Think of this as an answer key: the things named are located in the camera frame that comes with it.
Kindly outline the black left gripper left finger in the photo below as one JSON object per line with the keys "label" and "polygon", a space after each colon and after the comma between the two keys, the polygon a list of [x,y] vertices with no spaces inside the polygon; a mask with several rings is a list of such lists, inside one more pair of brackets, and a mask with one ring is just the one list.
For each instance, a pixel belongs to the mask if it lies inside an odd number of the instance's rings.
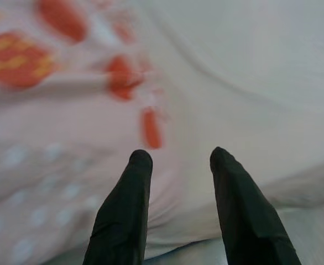
{"label": "black left gripper left finger", "polygon": [[150,154],[135,150],[97,212],[84,264],[143,263],[152,171]]}

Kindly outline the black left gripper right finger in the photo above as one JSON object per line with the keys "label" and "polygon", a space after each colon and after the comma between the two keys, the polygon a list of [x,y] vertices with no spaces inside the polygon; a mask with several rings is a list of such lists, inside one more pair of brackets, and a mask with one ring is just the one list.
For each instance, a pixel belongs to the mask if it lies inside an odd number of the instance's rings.
{"label": "black left gripper right finger", "polygon": [[228,264],[300,264],[276,210],[234,156],[217,147],[210,168]]}

